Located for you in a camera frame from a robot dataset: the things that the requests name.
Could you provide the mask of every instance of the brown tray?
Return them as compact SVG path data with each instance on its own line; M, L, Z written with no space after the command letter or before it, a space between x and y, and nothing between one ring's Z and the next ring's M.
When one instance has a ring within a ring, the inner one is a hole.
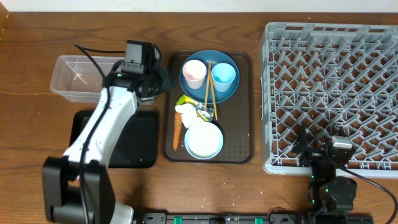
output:
M239 68L240 81L238 89L226 101L217 104L218 120L213 120L224 137L224 144L217 156L201 160L191 156L185 149L184 136L187 132L182 127L178 149L173 149L175 103L184 94L178 76L184 61L196 51L180 50L173 54L169 61L170 71L174 77L175 88L169 93L166 102L166 125L163 154L174 162L212 162L242 164L252 158L254 152L254 125L253 125L253 81L252 60L243 52L225 52Z

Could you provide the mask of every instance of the white cloth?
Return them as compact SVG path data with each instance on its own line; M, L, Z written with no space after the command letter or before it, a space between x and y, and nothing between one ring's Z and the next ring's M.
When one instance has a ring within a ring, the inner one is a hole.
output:
M198 117L196 107L190 103L175 106L175 111L181 113L182 123L187 129L194 124L204 122Z

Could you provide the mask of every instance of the white wall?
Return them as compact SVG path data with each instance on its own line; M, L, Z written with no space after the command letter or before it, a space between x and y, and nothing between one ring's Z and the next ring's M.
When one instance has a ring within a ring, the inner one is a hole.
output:
M37 12L398 12L398 0L0 0Z

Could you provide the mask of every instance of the blue cup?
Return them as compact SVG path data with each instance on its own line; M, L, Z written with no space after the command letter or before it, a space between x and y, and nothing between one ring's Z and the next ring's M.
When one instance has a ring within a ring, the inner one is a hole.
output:
M214 88L219 92L227 91L236 77L236 71L228 63L219 63L211 70Z

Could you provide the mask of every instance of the green clip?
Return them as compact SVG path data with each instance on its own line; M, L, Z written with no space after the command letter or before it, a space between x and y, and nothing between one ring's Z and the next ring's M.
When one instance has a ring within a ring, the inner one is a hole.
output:
M255 218L254 219L254 224L262 224L262 223L263 223L262 218Z
M182 224L182 217L174 217L174 224Z

